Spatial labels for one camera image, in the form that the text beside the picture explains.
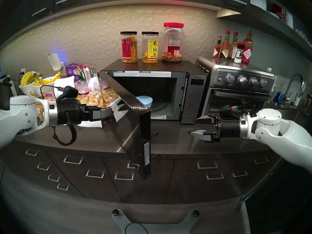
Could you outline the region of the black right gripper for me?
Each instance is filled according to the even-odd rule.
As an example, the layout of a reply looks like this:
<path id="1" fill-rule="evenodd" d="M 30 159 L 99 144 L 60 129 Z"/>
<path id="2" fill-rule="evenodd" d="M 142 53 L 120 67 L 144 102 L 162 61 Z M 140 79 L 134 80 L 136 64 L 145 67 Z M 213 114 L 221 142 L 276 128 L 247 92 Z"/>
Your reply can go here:
<path id="1" fill-rule="evenodd" d="M 196 119 L 196 121 L 213 121 L 212 133 L 207 130 L 188 131 L 193 137 L 205 142 L 220 142 L 221 138 L 239 138 L 241 127 L 240 118 L 236 115 L 230 117 L 221 117 L 219 114 L 205 115 Z"/>

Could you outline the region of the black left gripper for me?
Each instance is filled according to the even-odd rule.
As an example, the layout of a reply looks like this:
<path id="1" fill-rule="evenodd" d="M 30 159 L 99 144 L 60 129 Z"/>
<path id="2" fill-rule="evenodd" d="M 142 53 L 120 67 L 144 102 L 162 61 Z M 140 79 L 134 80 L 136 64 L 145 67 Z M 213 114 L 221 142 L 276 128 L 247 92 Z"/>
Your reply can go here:
<path id="1" fill-rule="evenodd" d="M 57 100 L 57 125 L 65 125 L 68 118 L 73 124 L 80 124 L 86 120 L 86 112 L 92 112 L 92 121 L 106 119 L 113 115 L 113 111 L 106 110 L 97 106 L 86 106 L 81 104 L 76 98 L 64 98 Z"/>

